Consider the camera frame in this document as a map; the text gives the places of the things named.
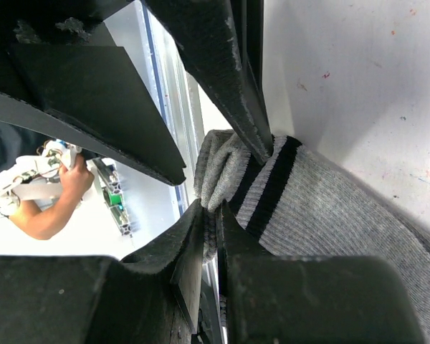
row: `paint speck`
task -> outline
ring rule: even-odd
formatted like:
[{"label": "paint speck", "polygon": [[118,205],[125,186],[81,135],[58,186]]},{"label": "paint speck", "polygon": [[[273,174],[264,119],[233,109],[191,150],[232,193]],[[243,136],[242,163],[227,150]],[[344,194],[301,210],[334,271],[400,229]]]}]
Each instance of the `paint speck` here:
[{"label": "paint speck", "polygon": [[300,90],[304,90],[307,92],[307,88],[301,83],[301,80],[298,79],[298,82],[296,84],[296,86],[300,89]]},{"label": "paint speck", "polygon": [[412,178],[416,178],[418,181],[421,181],[422,183],[427,183],[427,184],[430,184],[428,181],[426,181],[425,179],[423,179],[422,177],[420,177],[420,176],[415,176],[414,174],[412,174],[412,173],[410,173],[409,174],[409,176],[410,177],[412,177]]},{"label": "paint speck", "polygon": [[382,65],[381,65],[379,62],[371,61],[371,63],[372,63],[373,65],[375,65],[377,68],[382,68]]}]

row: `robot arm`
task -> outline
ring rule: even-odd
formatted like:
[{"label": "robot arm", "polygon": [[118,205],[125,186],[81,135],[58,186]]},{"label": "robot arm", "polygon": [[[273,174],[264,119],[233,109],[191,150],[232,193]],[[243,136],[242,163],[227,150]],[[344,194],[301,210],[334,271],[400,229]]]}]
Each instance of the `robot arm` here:
[{"label": "robot arm", "polygon": [[40,156],[21,156],[16,164],[0,173],[0,212],[10,216],[19,208],[21,201],[50,199],[60,196],[60,183],[29,183],[36,178],[47,180],[59,173],[63,164],[72,169],[81,148],[64,141],[48,141]]}]

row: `white surface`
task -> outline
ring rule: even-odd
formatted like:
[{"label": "white surface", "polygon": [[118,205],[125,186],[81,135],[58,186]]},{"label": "white surface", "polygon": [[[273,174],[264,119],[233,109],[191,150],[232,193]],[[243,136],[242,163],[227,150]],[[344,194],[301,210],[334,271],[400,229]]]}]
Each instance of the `white surface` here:
[{"label": "white surface", "polygon": [[155,239],[180,218],[175,188],[122,163],[116,163],[124,206],[128,210],[136,249]]},{"label": "white surface", "polygon": [[300,139],[430,229],[430,1],[264,5],[273,132]]},{"label": "white surface", "polygon": [[202,120],[204,122],[204,134],[210,130],[232,129],[228,121],[223,117],[218,108],[213,104],[207,94],[199,87],[199,99],[201,102]]},{"label": "white surface", "polygon": [[118,259],[135,250],[121,236],[104,204],[91,202],[75,210],[66,227],[48,241],[27,236],[7,218],[0,218],[0,255],[108,255]]}]

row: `striped sock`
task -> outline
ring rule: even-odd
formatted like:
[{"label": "striped sock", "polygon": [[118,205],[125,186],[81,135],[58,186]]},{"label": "striped sock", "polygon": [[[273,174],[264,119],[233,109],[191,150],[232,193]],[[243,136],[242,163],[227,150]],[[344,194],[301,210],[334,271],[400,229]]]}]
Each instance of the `striped sock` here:
[{"label": "striped sock", "polygon": [[430,342],[430,236],[382,207],[294,138],[274,138],[259,166],[237,135],[211,131],[196,167],[216,252],[213,213],[226,199],[239,224],[276,255],[374,255],[399,271]]}]

